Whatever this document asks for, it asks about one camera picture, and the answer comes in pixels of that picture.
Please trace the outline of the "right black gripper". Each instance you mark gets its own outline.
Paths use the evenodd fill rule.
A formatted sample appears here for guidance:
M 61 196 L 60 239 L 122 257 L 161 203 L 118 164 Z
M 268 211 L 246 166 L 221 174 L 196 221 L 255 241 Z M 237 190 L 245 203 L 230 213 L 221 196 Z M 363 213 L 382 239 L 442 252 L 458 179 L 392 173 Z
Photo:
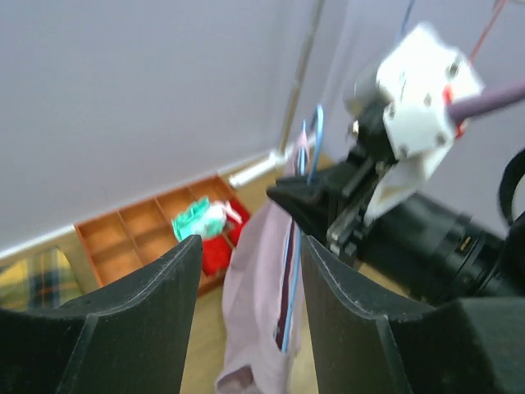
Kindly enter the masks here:
M 284 176 L 267 188 L 267 197 L 283 208 L 304 234 L 326 238 L 326 247 L 345 263 L 404 263 L 406 203 L 388 209 L 369 224 L 367 210 L 378 207 L 372 195 L 386 178 L 392 155 L 371 153 L 389 147 L 383 124 L 385 104 L 372 102 L 357 117 L 357 144 L 344 162 L 307 176 Z

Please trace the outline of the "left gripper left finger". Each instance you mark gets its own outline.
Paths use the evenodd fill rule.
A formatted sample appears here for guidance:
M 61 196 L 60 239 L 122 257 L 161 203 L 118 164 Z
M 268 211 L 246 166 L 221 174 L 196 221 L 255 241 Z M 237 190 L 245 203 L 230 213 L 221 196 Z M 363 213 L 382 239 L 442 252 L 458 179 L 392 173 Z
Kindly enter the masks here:
M 177 393 L 203 242 L 58 308 L 1 312 L 4 393 Z

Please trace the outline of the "mauve tank top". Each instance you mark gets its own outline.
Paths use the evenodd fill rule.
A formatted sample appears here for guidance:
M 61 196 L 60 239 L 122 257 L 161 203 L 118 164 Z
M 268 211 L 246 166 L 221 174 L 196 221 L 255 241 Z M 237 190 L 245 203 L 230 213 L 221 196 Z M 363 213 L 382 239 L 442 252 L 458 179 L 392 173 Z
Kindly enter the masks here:
M 217 393 L 287 393 L 301 346 L 301 231 L 268 200 L 244 225 L 226 270 Z

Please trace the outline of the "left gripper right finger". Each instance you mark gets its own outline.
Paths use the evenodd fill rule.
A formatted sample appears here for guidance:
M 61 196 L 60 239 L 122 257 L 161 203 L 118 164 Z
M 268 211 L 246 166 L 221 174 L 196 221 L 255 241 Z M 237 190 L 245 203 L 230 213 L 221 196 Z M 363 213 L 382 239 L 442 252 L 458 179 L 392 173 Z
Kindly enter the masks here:
M 432 307 L 378 285 L 311 236 L 302 264 L 319 392 L 523 392 L 523 299 Z

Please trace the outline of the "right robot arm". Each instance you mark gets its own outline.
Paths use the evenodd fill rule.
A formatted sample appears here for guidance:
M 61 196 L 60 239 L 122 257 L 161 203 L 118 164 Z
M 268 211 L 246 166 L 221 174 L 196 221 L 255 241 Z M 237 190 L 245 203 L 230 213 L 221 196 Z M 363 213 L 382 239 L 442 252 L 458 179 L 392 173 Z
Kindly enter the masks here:
M 439 305 L 461 297 L 522 296 L 524 219 L 513 215 L 512 203 L 524 175 L 523 154 L 506 166 L 498 191 L 509 227 L 505 238 L 421 194 L 365 225 L 372 191 L 392 166 L 371 158 L 386 145 L 383 109 L 377 100 L 364 109 L 358 143 L 347 159 L 312 177 L 282 177 L 267 196 L 339 261 L 353 268 L 366 263 L 420 301 Z

